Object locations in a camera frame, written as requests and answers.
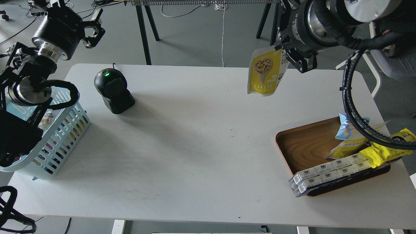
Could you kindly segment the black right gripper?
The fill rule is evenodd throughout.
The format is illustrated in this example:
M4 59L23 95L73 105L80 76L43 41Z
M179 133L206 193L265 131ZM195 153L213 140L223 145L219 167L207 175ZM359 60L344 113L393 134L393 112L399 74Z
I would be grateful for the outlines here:
M307 22L311 0L282 0L280 42L275 49L282 49L286 59L299 72L312 71L318 66L315 41Z

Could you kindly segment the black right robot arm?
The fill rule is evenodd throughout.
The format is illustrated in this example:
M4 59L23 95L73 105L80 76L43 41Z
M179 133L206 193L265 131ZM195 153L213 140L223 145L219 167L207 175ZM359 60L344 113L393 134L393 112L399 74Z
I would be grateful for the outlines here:
M318 66L319 51L344 46L355 52L346 59L342 86L344 110L359 133L373 143L414 150L415 142L392 139L369 126L359 115L352 98L352 78L355 68L367 50L382 49L407 39L410 33L393 27L386 34L371 39L353 37L355 27L368 20L358 20L347 10L342 0L279 0L275 10L278 27L277 49L286 52L287 60L301 73Z

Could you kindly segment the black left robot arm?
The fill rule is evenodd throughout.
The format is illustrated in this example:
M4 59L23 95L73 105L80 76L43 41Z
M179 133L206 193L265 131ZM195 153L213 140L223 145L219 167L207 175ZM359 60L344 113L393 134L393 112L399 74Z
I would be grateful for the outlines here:
M33 1L46 14L32 43L16 42L1 57L8 57L1 71L1 170L16 171L40 155L46 142L60 127L55 119L43 127L48 111L65 118L79 101L76 86L64 80L51 80L59 60L70 60L77 46L95 47L105 29L95 9L85 21L64 0Z

